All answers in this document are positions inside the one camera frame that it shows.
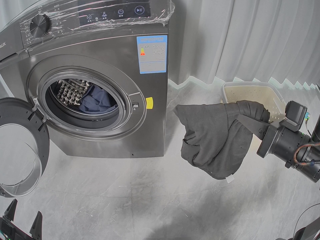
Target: laundry basket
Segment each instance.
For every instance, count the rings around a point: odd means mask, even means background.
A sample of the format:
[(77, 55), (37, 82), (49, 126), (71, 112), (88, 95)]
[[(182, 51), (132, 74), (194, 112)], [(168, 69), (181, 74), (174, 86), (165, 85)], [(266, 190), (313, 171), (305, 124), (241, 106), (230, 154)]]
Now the laundry basket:
[(285, 116), (286, 103), (277, 88), (268, 82), (225, 82), (221, 95), (223, 103), (246, 100), (263, 104), (270, 112), (270, 122)]

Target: door hinge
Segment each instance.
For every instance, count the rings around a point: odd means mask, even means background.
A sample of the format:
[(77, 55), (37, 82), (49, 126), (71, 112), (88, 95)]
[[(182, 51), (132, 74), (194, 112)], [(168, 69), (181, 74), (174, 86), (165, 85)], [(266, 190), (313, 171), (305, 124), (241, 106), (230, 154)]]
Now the door hinge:
[(40, 104), (38, 102), (38, 98), (33, 98), (33, 102), (34, 102), (34, 107), (32, 108), (32, 112), (35, 112), (36, 110), (38, 110), (43, 115), (43, 119), (42, 119), (43, 123), (45, 123), (47, 120), (51, 120), (52, 119), (42, 109), (42, 107), (40, 106)]

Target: blue cloth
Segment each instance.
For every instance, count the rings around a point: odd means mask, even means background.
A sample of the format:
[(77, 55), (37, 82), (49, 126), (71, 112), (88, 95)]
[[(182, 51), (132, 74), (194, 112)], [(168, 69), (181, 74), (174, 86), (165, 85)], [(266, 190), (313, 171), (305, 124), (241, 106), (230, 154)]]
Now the blue cloth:
[(81, 98), (79, 110), (88, 114), (100, 114), (110, 112), (118, 107), (111, 105), (109, 94), (97, 85), (92, 85)]

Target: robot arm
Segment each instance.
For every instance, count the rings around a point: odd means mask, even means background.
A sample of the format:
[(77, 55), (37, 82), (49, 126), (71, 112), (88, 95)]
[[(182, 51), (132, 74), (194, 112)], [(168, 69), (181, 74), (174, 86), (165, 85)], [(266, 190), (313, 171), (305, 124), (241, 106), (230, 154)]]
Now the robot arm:
[(4, 215), (0, 218), (0, 234), (5, 237), (5, 240), (42, 240), (42, 214), (38, 211), (37, 216), (30, 229), (30, 234), (26, 234), (12, 222), (14, 220), (14, 214), (17, 207), (17, 199), (14, 199)]
[(237, 119), (256, 135), (262, 143), (257, 154), (265, 158), (274, 154), (285, 162), (287, 168), (293, 168), (313, 182), (320, 179), (320, 117), (312, 136), (299, 130), (304, 120), (309, 119), (307, 108), (295, 101), (290, 101), (285, 109), (285, 118), (271, 124), (255, 120), (245, 115)]

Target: blue label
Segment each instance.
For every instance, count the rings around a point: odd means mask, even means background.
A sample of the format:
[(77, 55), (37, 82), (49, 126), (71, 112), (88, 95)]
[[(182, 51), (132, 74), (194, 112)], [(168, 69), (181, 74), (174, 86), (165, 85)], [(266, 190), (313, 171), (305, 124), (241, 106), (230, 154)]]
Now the blue label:
[(167, 35), (138, 36), (140, 74), (167, 72)]

